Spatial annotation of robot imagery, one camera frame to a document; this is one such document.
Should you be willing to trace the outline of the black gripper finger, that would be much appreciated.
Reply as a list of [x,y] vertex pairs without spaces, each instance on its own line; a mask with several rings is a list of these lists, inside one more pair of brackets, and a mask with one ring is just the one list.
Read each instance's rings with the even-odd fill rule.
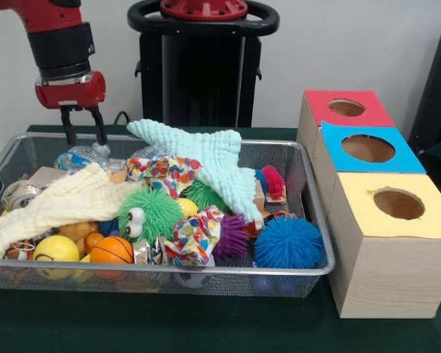
[[100,146],[105,146],[107,144],[107,135],[104,130],[104,121],[100,109],[98,107],[89,107],[88,111],[95,121],[97,143]]
[[61,107],[60,113],[61,113],[61,121],[62,126],[65,131],[65,135],[67,138],[67,142],[70,146],[74,146],[76,144],[76,131],[74,129],[73,124],[71,123],[71,112],[78,111],[78,107]]

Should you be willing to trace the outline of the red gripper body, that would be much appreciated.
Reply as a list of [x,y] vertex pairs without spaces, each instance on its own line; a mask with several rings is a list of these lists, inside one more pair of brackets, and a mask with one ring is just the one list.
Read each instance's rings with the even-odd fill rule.
[[38,101],[47,109],[61,107],[97,107],[106,96],[106,82],[99,71],[69,79],[46,81],[38,79],[35,83]]

